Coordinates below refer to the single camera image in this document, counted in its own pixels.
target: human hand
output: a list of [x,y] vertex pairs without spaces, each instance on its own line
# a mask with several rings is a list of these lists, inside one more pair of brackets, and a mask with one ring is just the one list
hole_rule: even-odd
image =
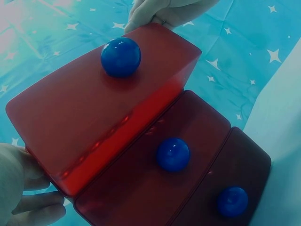
[[58,192],[22,196],[49,184],[24,148],[0,144],[0,225],[46,226],[63,217],[64,197]]
[[155,22],[168,29],[185,24],[205,13],[219,0],[135,0],[125,33]]

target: red block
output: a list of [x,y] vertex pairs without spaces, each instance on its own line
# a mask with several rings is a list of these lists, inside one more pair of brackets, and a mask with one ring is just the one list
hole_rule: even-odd
[[[183,171],[156,162],[158,146],[171,137],[191,151]],[[268,155],[238,128],[190,91],[155,122],[75,199],[94,226],[246,226],[270,169]],[[249,196],[246,211],[222,218],[217,197],[229,186]]]
[[53,72],[6,108],[28,151],[74,197],[182,92],[201,51],[149,24],[125,35],[142,61],[130,79],[106,75],[97,48]]

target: shiny blue sphere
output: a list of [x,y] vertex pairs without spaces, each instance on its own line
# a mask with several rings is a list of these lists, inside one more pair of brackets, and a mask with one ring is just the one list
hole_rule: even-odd
[[246,210],[248,201],[248,195],[242,188],[229,187],[218,197],[218,210],[224,217],[236,217]]
[[109,41],[101,52],[101,62],[107,74],[114,78],[132,75],[141,62],[141,51],[133,40],[120,37]]
[[157,150],[158,164],[169,172],[184,169],[190,160],[187,144],[178,138],[170,138],[161,143]]

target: block top surface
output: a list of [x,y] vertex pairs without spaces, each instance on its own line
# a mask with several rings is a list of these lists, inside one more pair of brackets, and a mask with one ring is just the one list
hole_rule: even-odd
[[87,147],[201,51],[166,28],[149,24],[126,37],[142,61],[128,79],[109,77],[99,47],[63,66],[12,99],[7,114],[50,175],[64,171]]

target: blue plastic sheet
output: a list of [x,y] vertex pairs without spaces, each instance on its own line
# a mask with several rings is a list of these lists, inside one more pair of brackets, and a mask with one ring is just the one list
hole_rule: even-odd
[[[132,0],[0,0],[0,142],[23,145],[5,114],[6,103],[121,36],[131,6]],[[221,0],[177,28],[203,50],[186,89],[243,128],[259,92],[301,37],[300,15],[299,0]],[[88,225],[72,205],[66,208],[55,225]]]

